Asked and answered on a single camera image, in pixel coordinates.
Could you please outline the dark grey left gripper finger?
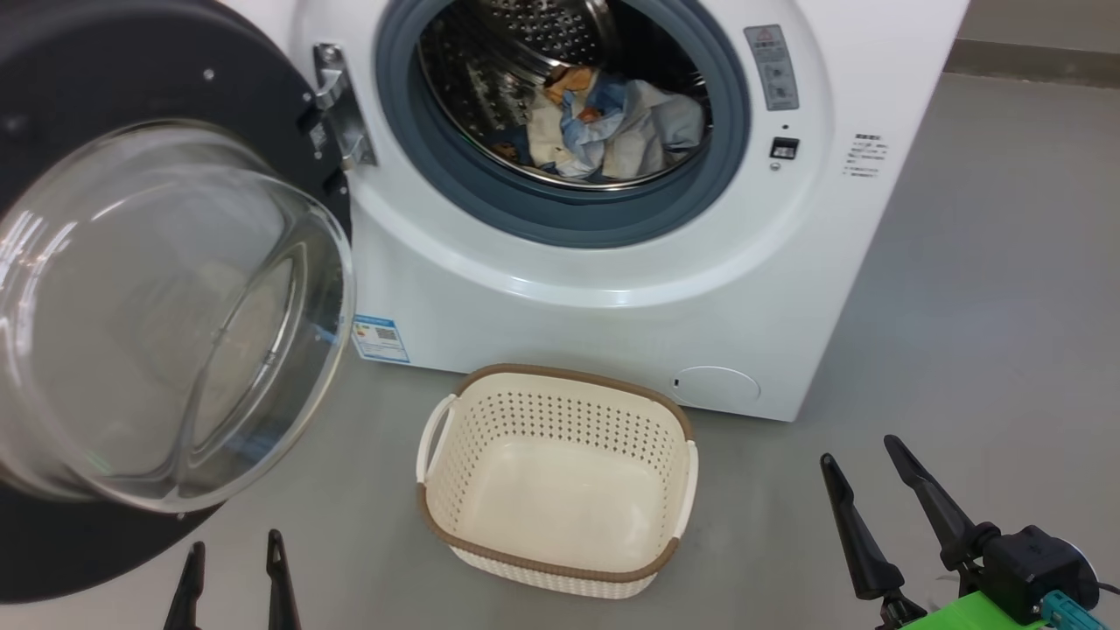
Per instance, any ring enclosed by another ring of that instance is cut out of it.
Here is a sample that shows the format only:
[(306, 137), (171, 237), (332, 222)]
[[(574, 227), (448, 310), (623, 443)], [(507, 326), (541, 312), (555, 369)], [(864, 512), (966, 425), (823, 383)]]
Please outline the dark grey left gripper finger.
[(298, 630), (301, 621), (295, 599), (295, 590), (284, 552), (283, 535), (276, 528), (268, 532), (265, 571), (271, 581), (269, 587), (269, 630)]
[(164, 620), (164, 630), (197, 630), (197, 602), (204, 591), (205, 563), (207, 546), (203, 541), (194, 541), (192, 549), (185, 556), (184, 567), (171, 606)]

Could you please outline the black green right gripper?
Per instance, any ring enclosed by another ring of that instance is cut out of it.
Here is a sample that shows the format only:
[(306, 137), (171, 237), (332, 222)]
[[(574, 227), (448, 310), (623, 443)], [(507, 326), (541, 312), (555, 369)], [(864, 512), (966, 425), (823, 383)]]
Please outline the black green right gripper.
[(962, 593), (928, 612), (903, 597), (900, 569), (885, 559), (857, 511), (855, 492), (831, 454), (820, 467), (858, 599), (881, 599), (881, 629), (1101, 629), (1092, 613), (1100, 583), (1091, 563), (1068, 541), (1035, 526), (1005, 535), (992, 524), (976, 525), (899, 436), (884, 446), (927, 515), (945, 569), (959, 569)]

